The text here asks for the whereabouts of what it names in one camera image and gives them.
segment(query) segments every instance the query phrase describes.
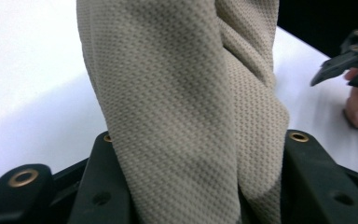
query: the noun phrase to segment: white table surface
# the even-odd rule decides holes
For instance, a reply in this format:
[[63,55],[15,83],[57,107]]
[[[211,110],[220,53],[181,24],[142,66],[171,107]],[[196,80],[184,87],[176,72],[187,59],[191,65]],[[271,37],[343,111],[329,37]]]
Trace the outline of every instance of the white table surface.
[[[338,164],[358,172],[358,131],[341,114],[346,82],[340,77],[311,88],[327,57],[281,29],[274,59],[289,128],[312,134]],[[57,173],[86,159],[105,130],[83,63],[76,1],[1,0],[0,176],[29,163]]]

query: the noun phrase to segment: knit fabric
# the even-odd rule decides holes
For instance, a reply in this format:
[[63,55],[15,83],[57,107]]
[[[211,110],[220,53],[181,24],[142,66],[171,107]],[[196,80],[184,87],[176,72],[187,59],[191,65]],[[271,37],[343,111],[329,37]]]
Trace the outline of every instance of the knit fabric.
[[280,223],[287,113],[269,0],[77,0],[85,64],[139,218]]

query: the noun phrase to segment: white surface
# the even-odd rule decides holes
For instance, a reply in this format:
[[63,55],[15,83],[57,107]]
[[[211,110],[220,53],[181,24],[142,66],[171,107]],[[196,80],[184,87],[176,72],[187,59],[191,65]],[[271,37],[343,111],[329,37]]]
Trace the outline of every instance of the white surface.
[[[358,172],[358,131],[341,116],[345,82],[310,88],[327,58],[282,30],[274,58],[290,128],[311,133],[339,164]],[[1,0],[0,176],[27,163],[57,173],[87,158],[105,130],[82,59],[75,0]]]

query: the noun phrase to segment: beige fabric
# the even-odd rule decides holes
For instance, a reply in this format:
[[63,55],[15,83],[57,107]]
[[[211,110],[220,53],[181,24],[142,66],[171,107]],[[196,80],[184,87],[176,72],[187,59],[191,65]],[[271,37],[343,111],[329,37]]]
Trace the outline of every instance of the beige fabric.
[[90,80],[144,223],[280,223],[278,3],[77,0]]

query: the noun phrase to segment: textured cloth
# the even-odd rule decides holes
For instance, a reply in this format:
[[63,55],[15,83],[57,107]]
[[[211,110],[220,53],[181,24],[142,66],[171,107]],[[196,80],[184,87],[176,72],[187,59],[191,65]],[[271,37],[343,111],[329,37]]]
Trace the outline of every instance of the textured cloth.
[[144,223],[280,223],[274,0],[77,0],[90,81]]

